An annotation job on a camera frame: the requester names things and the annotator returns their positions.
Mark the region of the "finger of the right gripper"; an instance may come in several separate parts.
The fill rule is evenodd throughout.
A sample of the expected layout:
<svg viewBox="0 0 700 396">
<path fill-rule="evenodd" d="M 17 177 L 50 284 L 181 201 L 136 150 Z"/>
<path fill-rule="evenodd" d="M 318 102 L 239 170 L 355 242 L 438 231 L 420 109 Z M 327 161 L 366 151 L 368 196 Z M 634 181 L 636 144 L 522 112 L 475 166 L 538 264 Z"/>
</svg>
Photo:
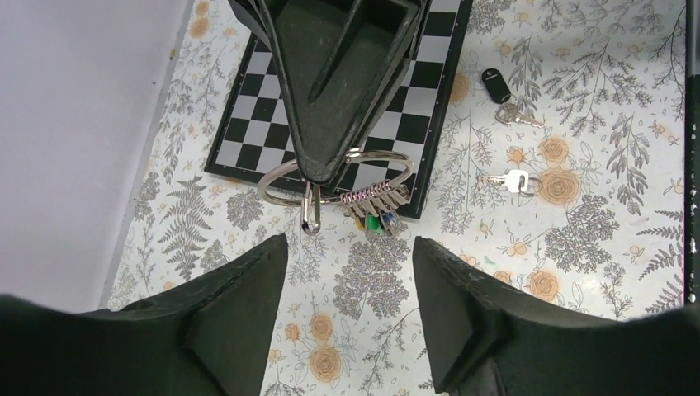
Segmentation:
<svg viewBox="0 0 700 396">
<path fill-rule="evenodd" d="M 426 1 L 232 1 L 271 50 L 301 176 L 329 186 L 417 52 Z"/>
</svg>

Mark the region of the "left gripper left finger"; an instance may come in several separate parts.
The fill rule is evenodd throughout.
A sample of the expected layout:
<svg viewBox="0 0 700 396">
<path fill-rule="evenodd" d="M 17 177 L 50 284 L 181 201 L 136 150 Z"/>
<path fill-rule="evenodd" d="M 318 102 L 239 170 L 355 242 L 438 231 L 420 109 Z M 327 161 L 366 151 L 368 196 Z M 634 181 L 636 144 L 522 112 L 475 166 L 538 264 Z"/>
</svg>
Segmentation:
<svg viewBox="0 0 700 396">
<path fill-rule="evenodd" d="M 1 298 L 4 395 L 257 395 L 286 278 L 275 235 L 123 309 Z"/>
</svg>

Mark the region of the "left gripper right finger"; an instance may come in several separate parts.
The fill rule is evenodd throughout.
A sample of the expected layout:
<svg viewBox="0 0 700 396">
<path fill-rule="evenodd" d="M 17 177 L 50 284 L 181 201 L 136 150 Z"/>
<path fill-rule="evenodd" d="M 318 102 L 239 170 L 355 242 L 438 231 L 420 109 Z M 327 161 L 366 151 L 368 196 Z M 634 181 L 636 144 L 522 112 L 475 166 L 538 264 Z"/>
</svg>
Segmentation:
<svg viewBox="0 0 700 396">
<path fill-rule="evenodd" d="M 450 395 L 696 395 L 699 307 L 614 321 L 548 303 L 418 237 L 433 386 Z"/>
</svg>

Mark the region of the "silver key white head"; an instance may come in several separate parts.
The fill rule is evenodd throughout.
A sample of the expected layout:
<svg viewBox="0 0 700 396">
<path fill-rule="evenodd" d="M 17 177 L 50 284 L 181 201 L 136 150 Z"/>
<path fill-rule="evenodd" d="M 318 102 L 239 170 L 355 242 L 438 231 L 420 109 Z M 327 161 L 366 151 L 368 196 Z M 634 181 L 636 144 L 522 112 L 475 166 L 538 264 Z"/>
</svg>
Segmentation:
<svg viewBox="0 0 700 396">
<path fill-rule="evenodd" d="M 521 169 L 508 170 L 503 175 L 480 175 L 477 180 L 482 183 L 500 185 L 508 192 L 521 196 L 535 196 L 537 188 L 542 185 L 539 178 L 533 177 Z"/>
</svg>

